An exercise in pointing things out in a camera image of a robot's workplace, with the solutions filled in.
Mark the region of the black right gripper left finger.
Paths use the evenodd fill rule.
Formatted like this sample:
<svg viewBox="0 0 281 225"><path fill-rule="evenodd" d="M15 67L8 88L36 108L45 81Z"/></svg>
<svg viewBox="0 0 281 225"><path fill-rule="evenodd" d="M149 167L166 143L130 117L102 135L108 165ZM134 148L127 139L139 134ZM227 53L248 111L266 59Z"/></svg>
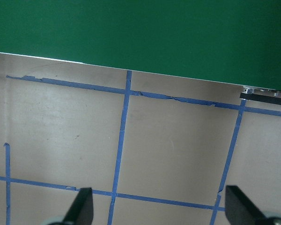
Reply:
<svg viewBox="0 0 281 225"><path fill-rule="evenodd" d="M81 188L62 220L64 225L91 225L94 219L92 188Z"/></svg>

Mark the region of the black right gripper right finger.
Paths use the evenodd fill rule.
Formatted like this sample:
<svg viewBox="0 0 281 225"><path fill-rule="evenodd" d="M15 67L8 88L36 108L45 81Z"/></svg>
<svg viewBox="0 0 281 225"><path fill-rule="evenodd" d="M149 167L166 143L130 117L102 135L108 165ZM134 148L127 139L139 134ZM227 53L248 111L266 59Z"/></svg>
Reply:
<svg viewBox="0 0 281 225"><path fill-rule="evenodd" d="M281 215L262 212L236 185L225 188L225 216L231 225L281 225Z"/></svg>

